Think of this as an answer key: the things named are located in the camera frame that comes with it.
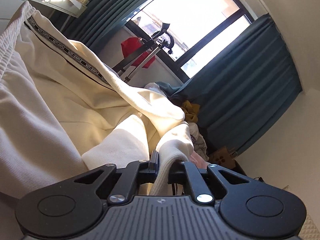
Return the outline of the cream white sweatpants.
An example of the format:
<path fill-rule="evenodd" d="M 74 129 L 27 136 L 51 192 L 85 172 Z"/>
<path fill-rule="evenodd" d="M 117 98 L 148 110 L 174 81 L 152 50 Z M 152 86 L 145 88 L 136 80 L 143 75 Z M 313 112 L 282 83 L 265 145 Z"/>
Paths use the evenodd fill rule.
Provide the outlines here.
<path fill-rule="evenodd" d="M 159 152 L 159 194 L 193 152 L 183 111 L 127 85 L 84 44 L 23 3 L 1 34 L 1 193 L 21 198 L 107 163 Z"/>

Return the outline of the mustard yellow garment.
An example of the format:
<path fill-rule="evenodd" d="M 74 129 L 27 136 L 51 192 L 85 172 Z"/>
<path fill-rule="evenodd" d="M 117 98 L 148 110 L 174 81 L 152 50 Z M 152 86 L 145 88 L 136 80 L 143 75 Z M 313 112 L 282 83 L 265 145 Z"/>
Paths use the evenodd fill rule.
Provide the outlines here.
<path fill-rule="evenodd" d="M 185 121 L 187 122 L 198 122 L 198 114 L 200 111 L 200 105 L 196 103 L 191 103 L 188 100 L 185 100 L 182 105 L 181 109 L 185 114 Z"/>

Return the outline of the cardboard box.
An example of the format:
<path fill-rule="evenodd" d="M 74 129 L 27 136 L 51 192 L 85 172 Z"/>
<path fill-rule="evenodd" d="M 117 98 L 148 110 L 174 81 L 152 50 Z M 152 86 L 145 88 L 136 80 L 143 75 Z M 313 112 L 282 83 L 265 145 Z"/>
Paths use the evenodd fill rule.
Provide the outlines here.
<path fill-rule="evenodd" d="M 223 146 L 211 154 L 208 161 L 211 164 L 217 164 L 228 169 L 233 169 L 236 166 L 235 158 L 237 156 L 238 153 L 234 148 L 229 150 L 226 146 Z"/>

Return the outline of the teal curtain left panel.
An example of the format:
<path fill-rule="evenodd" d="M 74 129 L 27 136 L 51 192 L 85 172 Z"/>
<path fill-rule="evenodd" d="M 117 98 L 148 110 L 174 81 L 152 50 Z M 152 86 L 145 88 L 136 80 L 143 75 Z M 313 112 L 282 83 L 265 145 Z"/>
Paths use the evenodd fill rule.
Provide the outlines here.
<path fill-rule="evenodd" d="M 82 42 L 99 53 L 105 44 L 148 0 L 89 0 L 87 9 L 78 17 L 56 11 L 50 21 L 69 40 Z"/>

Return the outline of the teal curtain right panel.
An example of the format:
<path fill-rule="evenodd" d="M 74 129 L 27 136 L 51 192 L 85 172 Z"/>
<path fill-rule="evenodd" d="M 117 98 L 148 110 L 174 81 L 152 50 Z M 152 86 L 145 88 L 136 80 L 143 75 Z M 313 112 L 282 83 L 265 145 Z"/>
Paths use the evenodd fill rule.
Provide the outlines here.
<path fill-rule="evenodd" d="M 215 148 L 242 153 L 302 91 L 274 20 L 264 15 L 172 95 L 200 106 L 199 126 Z"/>

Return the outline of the teal curtain panel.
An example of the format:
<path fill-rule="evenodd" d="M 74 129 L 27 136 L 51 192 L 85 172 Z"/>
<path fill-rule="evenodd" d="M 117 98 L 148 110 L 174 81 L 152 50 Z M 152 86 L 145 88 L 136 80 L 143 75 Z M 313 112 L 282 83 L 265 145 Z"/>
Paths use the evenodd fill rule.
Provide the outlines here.
<path fill-rule="evenodd" d="M 172 95 L 200 106 L 199 126 L 215 148 L 242 153 L 302 91 L 274 20 L 264 15 Z"/>
<path fill-rule="evenodd" d="M 56 11 L 50 21 L 69 40 L 82 42 L 99 53 L 105 44 L 148 0 L 89 0 L 87 9 L 78 17 Z"/>

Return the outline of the pile of clothes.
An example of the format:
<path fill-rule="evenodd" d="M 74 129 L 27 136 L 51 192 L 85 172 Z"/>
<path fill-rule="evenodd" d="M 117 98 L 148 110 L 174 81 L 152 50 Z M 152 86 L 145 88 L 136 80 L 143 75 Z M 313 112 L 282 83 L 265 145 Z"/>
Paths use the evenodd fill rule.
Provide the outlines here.
<path fill-rule="evenodd" d="M 146 88 L 148 90 L 151 90 L 151 91 L 154 91 L 154 92 L 156 92 L 158 94 L 162 94 L 163 96 L 167 97 L 166 94 L 163 92 L 163 90 L 161 90 L 159 85 L 157 85 L 154 82 L 148 83 L 147 85 L 145 85 L 144 88 Z M 204 161 L 208 161 L 209 157 L 206 154 L 207 145 L 206 145 L 206 142 L 205 142 L 203 136 L 199 132 L 199 128 L 198 128 L 197 124 L 192 122 L 192 121 L 187 121 L 187 123 L 189 125 L 189 131 L 190 131 L 190 135 L 191 135 L 191 140 L 193 142 L 194 151 Z"/>

